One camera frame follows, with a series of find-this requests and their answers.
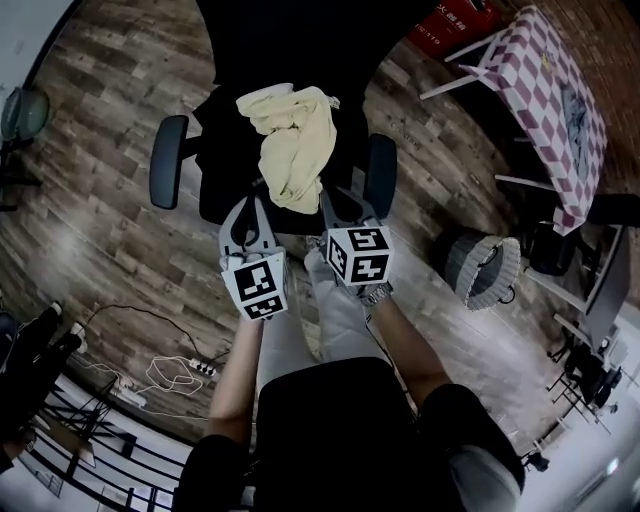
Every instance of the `checkered tablecloth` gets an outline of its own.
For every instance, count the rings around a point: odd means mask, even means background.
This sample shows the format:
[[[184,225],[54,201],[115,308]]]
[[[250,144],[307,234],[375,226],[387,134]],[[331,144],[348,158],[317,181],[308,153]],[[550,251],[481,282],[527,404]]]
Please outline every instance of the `checkered tablecloth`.
[[[598,187],[607,138],[593,94],[556,30],[537,7],[527,7],[500,36],[485,66],[461,67],[504,100],[531,139],[563,206],[554,213],[555,230],[565,235],[580,226]],[[587,106],[587,172],[582,179],[562,108],[560,87],[567,83]]]

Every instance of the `floor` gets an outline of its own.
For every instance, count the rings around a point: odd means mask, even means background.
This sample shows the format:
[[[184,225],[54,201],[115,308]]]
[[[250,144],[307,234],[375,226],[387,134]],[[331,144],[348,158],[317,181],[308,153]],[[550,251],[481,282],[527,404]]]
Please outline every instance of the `floor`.
[[[388,219],[397,249],[392,282],[453,380],[474,390],[525,452],[566,408],[552,405],[544,389],[559,373],[545,352],[560,341],[551,322],[560,305],[520,278],[512,304],[471,313],[426,264],[447,226],[505,235],[514,219],[493,181],[508,166],[479,126],[447,95],[417,99],[445,72],[401,42],[367,90],[370,130],[392,137],[399,150]],[[219,275],[218,228],[198,215],[200,171],[185,163],[173,211],[153,208],[147,185],[161,119],[188,115],[207,97],[213,78],[209,39],[193,0],[83,4],[36,79],[52,114],[21,161],[44,184],[20,191],[19,211],[0,217],[6,307],[27,319],[52,299],[63,300],[70,325],[106,304],[132,305],[170,318],[206,358],[229,349],[237,313]],[[198,132],[192,117],[190,126]],[[285,237],[284,243],[302,256],[300,240]],[[313,346],[317,309],[295,259],[293,266]],[[89,352],[71,365],[97,387],[113,375],[105,366],[84,367],[107,365],[142,389],[150,384],[145,371],[154,356],[195,355],[189,338],[170,323],[131,310],[100,312],[87,340]],[[180,371],[176,362],[161,366],[170,375]],[[159,379],[155,369],[148,373]],[[149,390],[145,410],[136,414],[195,440],[203,422],[190,418],[206,414],[213,386],[205,382],[191,396]]]

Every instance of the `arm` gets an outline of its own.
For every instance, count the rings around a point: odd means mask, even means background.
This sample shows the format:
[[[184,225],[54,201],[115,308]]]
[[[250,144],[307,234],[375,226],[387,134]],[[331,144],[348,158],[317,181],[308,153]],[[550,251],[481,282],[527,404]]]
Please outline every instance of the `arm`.
[[[451,382],[440,358],[391,297],[375,304],[371,314],[411,398],[420,407],[434,389]]]
[[[219,434],[241,445],[249,442],[263,326],[263,320],[240,319],[231,355],[213,392],[208,435]]]

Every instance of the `metal watch band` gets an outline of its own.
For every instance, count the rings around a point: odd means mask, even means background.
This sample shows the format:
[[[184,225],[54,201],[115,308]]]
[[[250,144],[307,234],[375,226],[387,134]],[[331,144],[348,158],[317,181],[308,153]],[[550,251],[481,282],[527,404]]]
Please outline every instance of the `metal watch band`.
[[[391,283],[386,282],[378,285],[371,293],[365,295],[364,297],[360,297],[360,302],[364,307],[370,308],[380,302],[385,297],[391,296],[393,293],[393,286]]]

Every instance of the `red box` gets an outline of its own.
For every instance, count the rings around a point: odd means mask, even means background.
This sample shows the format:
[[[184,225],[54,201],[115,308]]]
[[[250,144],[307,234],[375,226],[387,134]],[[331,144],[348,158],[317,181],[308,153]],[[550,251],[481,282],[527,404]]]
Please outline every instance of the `red box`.
[[[440,58],[496,32],[498,10],[489,0],[474,3],[484,4],[484,9],[478,10],[470,0],[442,0],[407,37],[430,57]]]

